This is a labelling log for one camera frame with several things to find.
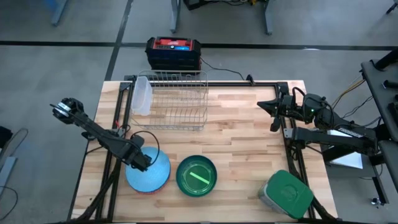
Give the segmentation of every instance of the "wooden table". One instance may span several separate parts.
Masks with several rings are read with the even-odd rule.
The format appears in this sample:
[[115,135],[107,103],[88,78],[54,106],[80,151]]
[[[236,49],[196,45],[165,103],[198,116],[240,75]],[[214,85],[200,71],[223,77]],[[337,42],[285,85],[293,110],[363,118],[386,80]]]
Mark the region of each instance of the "wooden table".
[[[305,91],[303,81],[288,83],[290,89],[297,86]],[[112,126],[119,84],[104,82],[103,85],[95,121],[106,129]],[[160,192],[142,195],[134,191],[126,181],[123,165],[114,222],[292,221],[287,215],[272,211],[257,198],[258,189],[275,171],[288,170],[281,131],[269,131],[273,118],[256,105],[257,101],[274,99],[274,88],[209,87],[208,98],[208,122],[204,130],[153,130],[159,138],[161,150],[169,156],[172,165],[170,180]],[[137,130],[140,128],[132,125],[127,136]],[[152,137],[142,137],[146,139],[145,146],[156,146]],[[88,150],[98,146],[97,142],[92,142]],[[214,190],[201,198],[184,195],[175,181],[179,163],[194,154],[211,159],[218,172]],[[105,157],[104,149],[87,155],[72,218],[82,214],[98,193]],[[337,217],[322,156],[304,150],[303,157],[310,188],[328,212]],[[105,200],[104,217],[107,200],[109,197]]]

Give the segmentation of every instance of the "green lid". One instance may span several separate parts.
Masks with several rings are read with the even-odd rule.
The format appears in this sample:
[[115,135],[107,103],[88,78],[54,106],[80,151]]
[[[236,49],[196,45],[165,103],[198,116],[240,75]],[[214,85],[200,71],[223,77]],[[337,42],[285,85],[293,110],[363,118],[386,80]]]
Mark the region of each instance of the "green lid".
[[178,166],[176,181],[180,190],[186,195],[204,196],[216,185],[216,167],[204,156],[190,156]]
[[285,170],[276,172],[269,179],[266,194],[295,219],[304,216],[313,199],[312,191]]

